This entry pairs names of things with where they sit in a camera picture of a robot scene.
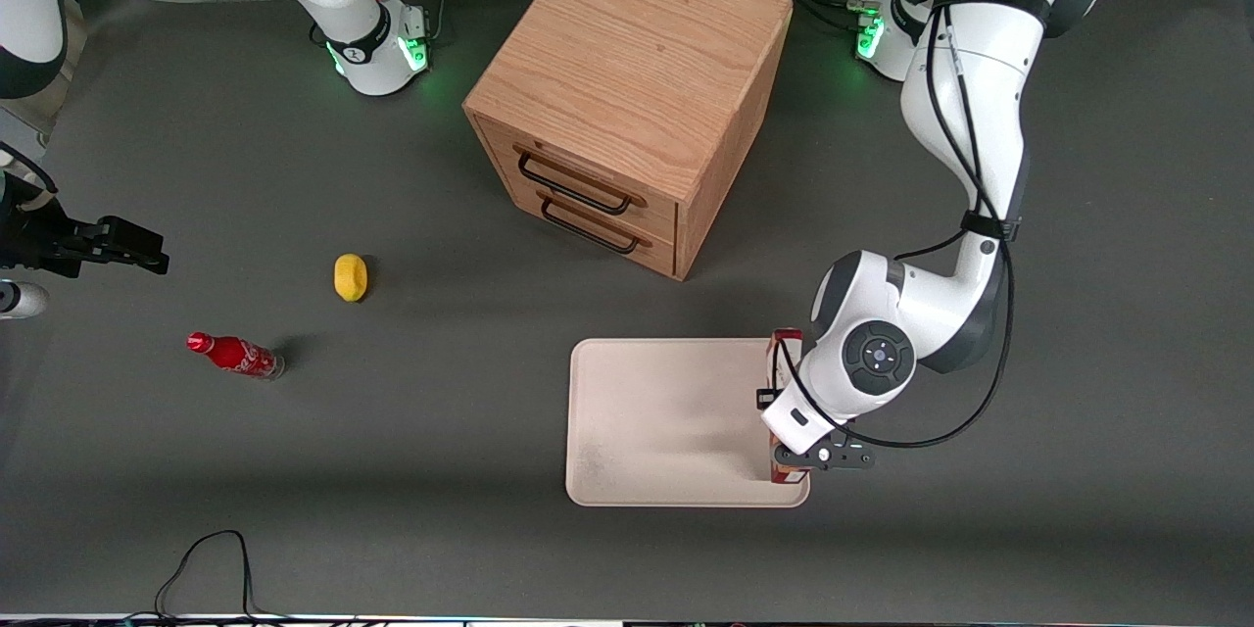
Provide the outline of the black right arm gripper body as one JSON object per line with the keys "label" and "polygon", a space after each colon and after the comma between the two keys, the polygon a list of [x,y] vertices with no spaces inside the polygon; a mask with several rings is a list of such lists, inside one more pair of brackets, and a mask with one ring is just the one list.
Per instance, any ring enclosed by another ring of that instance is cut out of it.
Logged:
{"label": "black right arm gripper body", "polygon": [[60,246],[74,234],[74,222],[58,199],[31,182],[4,172],[1,199],[1,266],[44,270],[74,277],[74,261]]}

